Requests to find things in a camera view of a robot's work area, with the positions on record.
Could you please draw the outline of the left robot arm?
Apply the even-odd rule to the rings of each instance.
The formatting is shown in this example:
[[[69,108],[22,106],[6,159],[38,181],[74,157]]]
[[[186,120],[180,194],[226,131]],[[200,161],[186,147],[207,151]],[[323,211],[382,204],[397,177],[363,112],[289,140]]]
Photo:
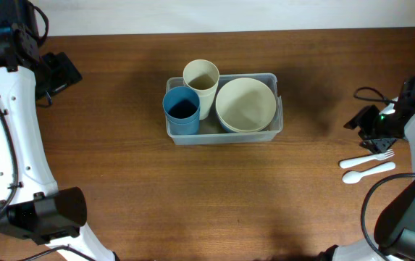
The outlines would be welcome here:
[[[40,53],[42,16],[29,1],[0,1],[0,233],[66,260],[115,260],[88,225],[83,192],[59,189],[43,149],[37,101],[82,77],[66,54]]]

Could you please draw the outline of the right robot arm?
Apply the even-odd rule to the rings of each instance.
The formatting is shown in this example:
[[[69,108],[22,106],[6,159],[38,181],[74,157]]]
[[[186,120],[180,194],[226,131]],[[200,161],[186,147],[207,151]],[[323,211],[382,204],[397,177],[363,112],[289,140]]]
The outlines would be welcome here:
[[[363,239],[347,246],[331,246],[318,260],[415,260],[415,76],[406,80],[396,99],[380,94],[345,124],[359,129],[360,145],[372,154],[387,152],[397,140],[406,140],[411,172],[388,176],[367,192],[360,214]],[[400,178],[412,182],[381,212],[372,236],[365,213],[372,194],[384,183]]]

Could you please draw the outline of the blue cup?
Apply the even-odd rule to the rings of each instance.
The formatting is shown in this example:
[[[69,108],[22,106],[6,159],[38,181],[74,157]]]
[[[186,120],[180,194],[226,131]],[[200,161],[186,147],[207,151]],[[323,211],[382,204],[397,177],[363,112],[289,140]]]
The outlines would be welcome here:
[[[200,115],[198,94],[186,86],[171,88],[163,98],[163,109],[168,119],[177,124],[197,120]]]
[[[168,128],[173,135],[194,135],[199,131],[200,120],[195,118],[189,123],[176,123],[173,120],[167,119]]]

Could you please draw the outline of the cream bowl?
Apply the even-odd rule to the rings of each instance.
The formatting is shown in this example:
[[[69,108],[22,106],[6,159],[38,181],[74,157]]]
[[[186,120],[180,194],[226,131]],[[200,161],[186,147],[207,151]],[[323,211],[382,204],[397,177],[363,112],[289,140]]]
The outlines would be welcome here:
[[[242,117],[270,121],[276,112],[277,102],[266,84],[253,78],[238,78],[219,90],[215,109],[217,117],[236,125],[235,121]]]
[[[247,117],[242,117],[239,121],[235,121],[235,124],[238,125],[231,125],[227,123],[221,117],[218,117],[219,123],[222,121],[226,126],[233,129],[236,133],[253,133],[259,131],[265,131],[266,128],[272,123],[273,119],[270,121],[262,121],[258,119],[251,119]]]

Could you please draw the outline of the blue bowl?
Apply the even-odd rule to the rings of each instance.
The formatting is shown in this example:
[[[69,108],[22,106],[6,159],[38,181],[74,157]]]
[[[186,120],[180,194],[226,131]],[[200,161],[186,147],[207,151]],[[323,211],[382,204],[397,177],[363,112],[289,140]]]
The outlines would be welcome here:
[[[220,121],[220,125],[227,133],[235,133],[235,130],[231,129],[230,127],[226,126],[222,121]]]

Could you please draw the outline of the blue cup front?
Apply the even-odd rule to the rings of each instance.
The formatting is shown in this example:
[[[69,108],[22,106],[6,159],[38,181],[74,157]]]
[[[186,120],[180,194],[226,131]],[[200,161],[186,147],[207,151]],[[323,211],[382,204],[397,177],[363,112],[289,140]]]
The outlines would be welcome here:
[[[163,98],[163,109],[168,119],[177,124],[197,120],[200,115],[198,94],[186,86],[171,88]]]

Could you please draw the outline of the cream cup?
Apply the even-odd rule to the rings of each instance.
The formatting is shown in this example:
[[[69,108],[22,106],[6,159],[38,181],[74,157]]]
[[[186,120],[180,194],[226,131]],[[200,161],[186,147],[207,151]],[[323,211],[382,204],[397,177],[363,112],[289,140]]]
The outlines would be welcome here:
[[[209,116],[219,85],[217,66],[205,59],[189,62],[183,69],[183,83],[193,89],[200,99],[200,120]]]

